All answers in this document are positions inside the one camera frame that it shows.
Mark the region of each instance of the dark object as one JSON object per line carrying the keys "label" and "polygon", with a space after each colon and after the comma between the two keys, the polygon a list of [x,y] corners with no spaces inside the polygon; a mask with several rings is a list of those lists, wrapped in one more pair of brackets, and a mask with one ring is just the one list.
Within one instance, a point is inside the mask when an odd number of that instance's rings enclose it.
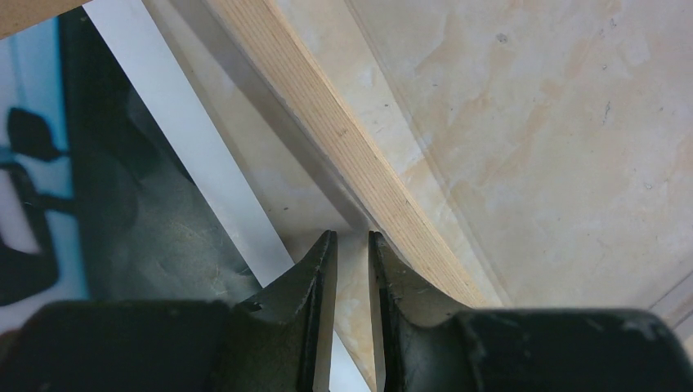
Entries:
{"label": "dark object", "polygon": [[336,259],[337,235],[326,232],[290,271],[233,308],[48,305],[0,338],[0,390],[327,390]]}
{"label": "dark object", "polygon": [[636,310],[470,310],[369,236],[378,388],[693,390],[678,340]]}
{"label": "dark object", "polygon": [[50,162],[63,155],[54,145],[51,128],[43,117],[20,108],[7,115],[7,134],[12,151]]}
{"label": "dark object", "polygon": [[[0,390],[326,391],[337,237],[233,308],[65,302],[0,336]],[[369,235],[378,390],[693,390],[681,346],[633,310],[471,310]]]}
{"label": "dark object", "polygon": [[42,206],[42,195],[36,193],[26,170],[12,162],[7,151],[0,152],[0,171],[6,172],[21,203],[29,228],[39,246],[30,254],[8,247],[0,238],[0,306],[23,300],[42,292],[58,280],[58,263],[53,240]]}

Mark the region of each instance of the wood grain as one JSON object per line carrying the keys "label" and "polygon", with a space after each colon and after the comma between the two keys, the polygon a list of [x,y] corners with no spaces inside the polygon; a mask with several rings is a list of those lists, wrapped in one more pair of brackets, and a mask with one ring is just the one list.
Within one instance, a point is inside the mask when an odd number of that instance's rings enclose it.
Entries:
{"label": "wood grain", "polygon": [[268,0],[206,3],[400,254],[456,300],[484,305],[467,271],[276,5]]}
{"label": "wood grain", "polygon": [[0,39],[58,16],[89,0],[3,0]]}

